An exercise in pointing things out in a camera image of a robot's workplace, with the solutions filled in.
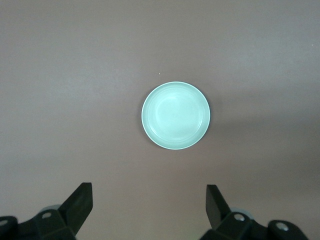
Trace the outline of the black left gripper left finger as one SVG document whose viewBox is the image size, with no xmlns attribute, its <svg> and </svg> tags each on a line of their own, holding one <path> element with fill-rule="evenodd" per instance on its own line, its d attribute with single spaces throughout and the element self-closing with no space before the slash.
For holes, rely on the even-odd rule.
<svg viewBox="0 0 320 240">
<path fill-rule="evenodd" d="M 46 209 L 34 218 L 41 240 L 75 240 L 93 209 L 92 183 L 83 182 L 57 208 Z"/>
</svg>

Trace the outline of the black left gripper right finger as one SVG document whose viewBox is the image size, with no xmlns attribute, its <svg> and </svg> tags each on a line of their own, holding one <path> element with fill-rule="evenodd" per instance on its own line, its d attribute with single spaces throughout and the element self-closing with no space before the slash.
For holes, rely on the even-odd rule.
<svg viewBox="0 0 320 240">
<path fill-rule="evenodd" d="M 232 211 L 216 185 L 206 187 L 207 240 L 267 240 L 268 229 L 245 213 Z"/>
</svg>

